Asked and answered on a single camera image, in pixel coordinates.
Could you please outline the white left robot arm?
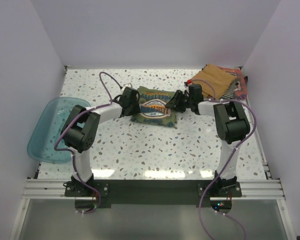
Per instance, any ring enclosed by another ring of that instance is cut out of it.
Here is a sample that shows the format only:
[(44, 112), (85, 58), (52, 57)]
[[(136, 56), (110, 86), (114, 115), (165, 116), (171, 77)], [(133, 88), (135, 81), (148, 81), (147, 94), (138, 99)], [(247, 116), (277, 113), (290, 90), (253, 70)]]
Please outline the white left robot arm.
[(90, 148), (98, 127), (104, 122), (140, 113), (139, 100), (139, 92), (127, 85), (110, 103), (72, 108), (54, 146), (55, 151), (70, 152), (73, 174), (65, 185), (68, 191), (77, 191), (82, 196), (98, 192), (90, 164)]

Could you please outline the olive green tank top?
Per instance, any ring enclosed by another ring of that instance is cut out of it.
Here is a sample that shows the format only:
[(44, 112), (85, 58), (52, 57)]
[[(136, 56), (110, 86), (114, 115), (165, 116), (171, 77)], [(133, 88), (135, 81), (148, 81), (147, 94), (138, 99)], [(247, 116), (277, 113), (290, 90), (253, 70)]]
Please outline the olive green tank top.
[(130, 121), (133, 123), (174, 128), (177, 123), (176, 111), (167, 108), (166, 104), (173, 98), (173, 91), (150, 89), (140, 86), (140, 113), (134, 114)]

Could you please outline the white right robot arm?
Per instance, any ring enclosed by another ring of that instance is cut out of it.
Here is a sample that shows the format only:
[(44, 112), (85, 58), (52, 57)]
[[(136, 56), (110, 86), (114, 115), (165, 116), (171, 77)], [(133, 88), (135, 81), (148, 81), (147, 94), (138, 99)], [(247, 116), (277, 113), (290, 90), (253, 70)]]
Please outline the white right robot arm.
[(177, 90), (165, 106), (180, 113), (190, 109), (196, 115), (214, 118), (216, 132), (221, 140), (220, 159), (213, 180), (207, 186), (199, 187), (199, 195), (223, 197), (230, 194), (232, 189), (238, 187), (237, 162), (240, 147), (251, 132), (243, 105), (239, 101), (204, 99), (202, 86), (191, 83), (187, 90)]

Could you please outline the tan ribbed tank top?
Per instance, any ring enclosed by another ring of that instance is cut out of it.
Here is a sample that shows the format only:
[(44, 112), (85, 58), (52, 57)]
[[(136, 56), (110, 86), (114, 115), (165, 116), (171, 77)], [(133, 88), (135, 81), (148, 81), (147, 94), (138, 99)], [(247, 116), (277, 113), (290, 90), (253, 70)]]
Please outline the tan ribbed tank top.
[(215, 96), (216, 99), (219, 99), (226, 93), (236, 78), (235, 75), (214, 64), (206, 64), (202, 70), (191, 78), (191, 82), (201, 85), (202, 95), (205, 98)]

